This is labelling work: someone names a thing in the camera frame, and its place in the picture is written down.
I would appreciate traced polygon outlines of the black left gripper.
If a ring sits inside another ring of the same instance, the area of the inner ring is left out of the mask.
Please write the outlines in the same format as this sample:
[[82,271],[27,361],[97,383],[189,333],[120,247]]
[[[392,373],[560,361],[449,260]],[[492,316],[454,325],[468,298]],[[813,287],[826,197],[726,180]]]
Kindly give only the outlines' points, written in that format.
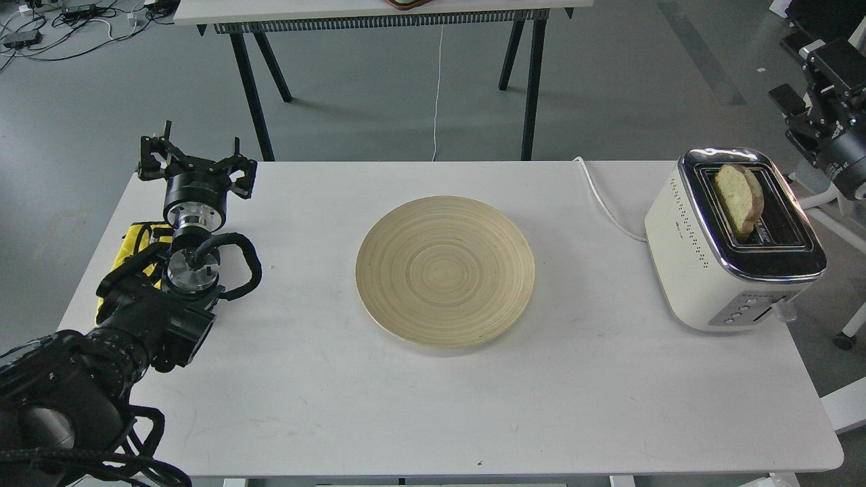
[[191,203],[224,210],[229,191],[244,200],[252,197],[258,163],[241,154],[239,137],[233,139],[232,154],[222,160],[177,158],[170,130],[167,120],[161,135],[140,139],[139,180],[167,180],[165,210]]

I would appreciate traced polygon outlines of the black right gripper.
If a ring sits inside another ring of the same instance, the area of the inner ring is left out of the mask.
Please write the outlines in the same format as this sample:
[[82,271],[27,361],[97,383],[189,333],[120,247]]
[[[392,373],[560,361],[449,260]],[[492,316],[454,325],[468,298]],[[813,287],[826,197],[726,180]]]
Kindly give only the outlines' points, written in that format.
[[847,200],[864,200],[864,55],[847,40],[823,41],[807,32],[789,34],[779,46],[804,72],[815,119],[789,84],[774,87],[768,95],[788,127],[785,138]]

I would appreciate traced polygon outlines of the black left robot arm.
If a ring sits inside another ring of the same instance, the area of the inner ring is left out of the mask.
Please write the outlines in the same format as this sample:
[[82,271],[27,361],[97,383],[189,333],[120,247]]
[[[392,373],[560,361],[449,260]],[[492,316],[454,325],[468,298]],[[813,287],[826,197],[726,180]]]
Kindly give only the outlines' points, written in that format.
[[3,486],[68,486],[83,477],[136,486],[189,486],[154,454],[164,414],[132,404],[149,370],[188,366],[214,323],[214,306],[254,291],[262,263],[240,233],[220,233],[230,193],[250,198],[256,160],[240,141],[222,160],[189,156],[143,137],[137,175],[166,182],[164,231],[141,234],[99,283],[95,327],[71,329],[2,355]]

